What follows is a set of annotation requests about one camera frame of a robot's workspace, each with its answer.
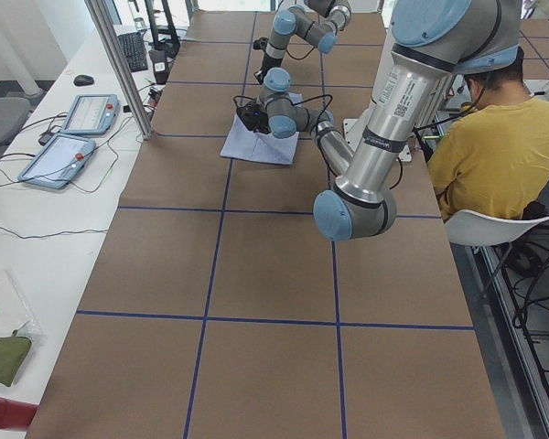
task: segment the white desk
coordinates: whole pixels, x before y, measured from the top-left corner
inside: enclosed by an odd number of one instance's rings
[[[130,27],[118,28],[119,33],[131,30]],[[73,79],[78,74],[93,76],[95,83],[75,87]],[[151,69],[135,73],[134,78],[137,89],[145,87],[149,81],[154,82]],[[145,97],[147,91],[142,90],[141,95]],[[68,111],[77,94],[88,93],[115,93],[121,105],[126,105],[95,31],[61,73],[27,124]],[[96,144],[105,141],[128,116],[129,113],[121,110],[108,133],[95,139]],[[38,136],[47,126],[48,122],[25,130],[7,152],[37,153],[41,148]],[[112,140],[119,159],[102,186],[92,194],[82,193],[72,186],[61,191],[23,184],[0,187],[0,225],[22,235],[43,235],[62,230],[107,230],[138,154],[140,140],[138,127],[132,120]],[[113,152],[103,146],[74,182],[87,190],[96,188],[114,158]],[[12,156],[0,161],[0,168],[16,179],[27,163],[19,156]],[[0,185],[4,183],[7,180],[0,173]],[[104,233],[83,233],[21,240],[0,230],[0,272],[8,269],[13,274],[45,334],[44,342],[31,349],[12,387],[0,384],[0,396],[39,403],[104,237]],[[24,437],[23,433],[0,431],[0,439],[21,437]]]

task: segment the yellow shirt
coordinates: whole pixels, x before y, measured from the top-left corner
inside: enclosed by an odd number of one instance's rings
[[[549,102],[489,105],[455,122],[428,162],[444,220],[461,209],[517,220],[549,181]]]

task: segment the white cloth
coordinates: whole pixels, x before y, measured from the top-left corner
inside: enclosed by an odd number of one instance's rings
[[[289,93],[293,102],[300,102],[300,94]],[[221,149],[222,157],[239,158],[251,162],[291,165],[295,156],[299,133],[286,139],[276,139],[272,134],[248,131],[237,114]]]

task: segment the red cylinder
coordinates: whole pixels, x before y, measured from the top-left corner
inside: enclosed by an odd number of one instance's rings
[[[0,429],[25,432],[37,408],[35,404],[0,398]]]

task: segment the man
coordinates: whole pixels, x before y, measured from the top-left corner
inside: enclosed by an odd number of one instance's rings
[[[519,220],[549,181],[549,102],[531,98],[522,59],[465,77],[477,112],[453,124],[428,162],[441,216],[461,209]]]

